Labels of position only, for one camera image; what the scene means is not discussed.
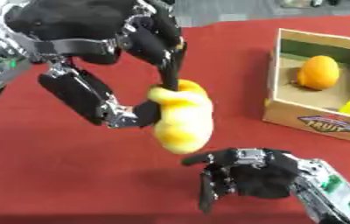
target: table surface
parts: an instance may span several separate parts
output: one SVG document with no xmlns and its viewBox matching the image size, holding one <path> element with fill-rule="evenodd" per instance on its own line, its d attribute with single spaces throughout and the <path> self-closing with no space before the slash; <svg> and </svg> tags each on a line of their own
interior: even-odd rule
<svg viewBox="0 0 350 224">
<path fill-rule="evenodd" d="M 185 29 L 181 76 L 206 88 L 215 131 L 203 151 L 271 147 L 323 158 L 350 180 L 350 142 L 262 122 L 268 54 L 278 28 L 350 36 L 350 17 L 226 22 Z M 144 99 L 155 70 L 123 55 L 83 64 L 122 104 Z M 311 223 L 294 199 L 226 197 L 197 208 L 201 166 L 179 165 L 147 129 L 95 127 L 37 83 L 37 66 L 0 97 L 0 223 Z"/>
</svg>

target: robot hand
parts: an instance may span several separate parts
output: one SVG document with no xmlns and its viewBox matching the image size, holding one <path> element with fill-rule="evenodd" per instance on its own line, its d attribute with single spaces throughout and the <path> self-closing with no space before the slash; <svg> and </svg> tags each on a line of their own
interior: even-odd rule
<svg viewBox="0 0 350 224">
<path fill-rule="evenodd" d="M 293 195 L 318 224 L 350 224 L 350 183 L 321 159 L 301 159 L 288 151 L 230 148 L 185 158 L 205 163 L 199 208 L 208 213 L 228 193 L 264 199 Z"/>
<path fill-rule="evenodd" d="M 115 64 L 122 52 L 157 67 L 163 87 L 176 91 L 186 42 L 172 15 L 172 0 L 37 0 L 11 8 L 4 17 L 9 35 L 49 70 L 40 85 L 95 125 L 147 126 L 160 119 L 147 101 L 130 112 L 74 57 Z"/>
<path fill-rule="evenodd" d="M 199 208 L 209 213 L 213 202 L 228 193 L 264 199 L 289 197 L 298 163 L 284 153 L 289 152 L 229 148 L 187 157 L 182 164 L 207 164 L 200 174 Z"/>
</svg>

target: box label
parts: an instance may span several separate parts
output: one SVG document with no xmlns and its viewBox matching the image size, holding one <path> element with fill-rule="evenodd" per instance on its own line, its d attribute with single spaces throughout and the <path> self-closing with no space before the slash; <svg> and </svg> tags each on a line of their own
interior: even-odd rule
<svg viewBox="0 0 350 224">
<path fill-rule="evenodd" d="M 301 116 L 297 119 L 317 132 L 350 132 L 350 122 L 340 121 L 327 116 Z"/>
</svg>

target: robotic arm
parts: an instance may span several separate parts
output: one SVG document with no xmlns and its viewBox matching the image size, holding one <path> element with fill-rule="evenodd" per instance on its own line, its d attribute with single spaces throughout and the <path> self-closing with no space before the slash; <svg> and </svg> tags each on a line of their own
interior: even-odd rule
<svg viewBox="0 0 350 224">
<path fill-rule="evenodd" d="M 280 199 L 294 195 L 318 224 L 350 224 L 350 183 L 321 159 L 301 159 L 271 149 L 212 151 L 187 157 L 183 165 L 205 163 L 199 208 L 211 211 L 228 193 Z"/>
<path fill-rule="evenodd" d="M 40 61 L 49 67 L 39 76 L 40 85 L 92 124 L 122 128 L 156 122 L 156 103 L 147 101 L 133 112 L 128 111 L 110 87 L 78 68 L 73 58 L 112 65 L 125 51 L 155 66 L 163 87 L 176 91 L 186 42 L 171 4 L 161 0 L 76 0 L 73 4 L 53 0 L 21 4 L 0 1 L 0 93 L 30 69 L 32 62 Z M 65 14 L 63 10 L 72 11 L 73 7 L 83 9 L 86 16 L 60 16 Z"/>
</svg>

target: red tablecloth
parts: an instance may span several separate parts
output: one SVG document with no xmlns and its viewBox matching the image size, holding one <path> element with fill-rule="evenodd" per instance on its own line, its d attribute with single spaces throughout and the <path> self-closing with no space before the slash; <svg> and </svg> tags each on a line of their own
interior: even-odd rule
<svg viewBox="0 0 350 224">
<path fill-rule="evenodd" d="M 323 158 L 350 180 L 350 142 L 261 121 L 268 53 L 277 29 L 350 36 L 350 17 L 226 22 L 185 29 L 181 76 L 200 83 L 215 106 L 204 150 L 272 147 Z M 124 55 L 115 66 L 84 64 L 122 104 L 143 100 L 158 80 Z M 227 197 L 197 209 L 200 167 L 179 165 L 151 129 L 95 127 L 37 83 L 38 66 L 0 97 L 0 223 L 311 223 L 298 202 Z"/>
</svg>

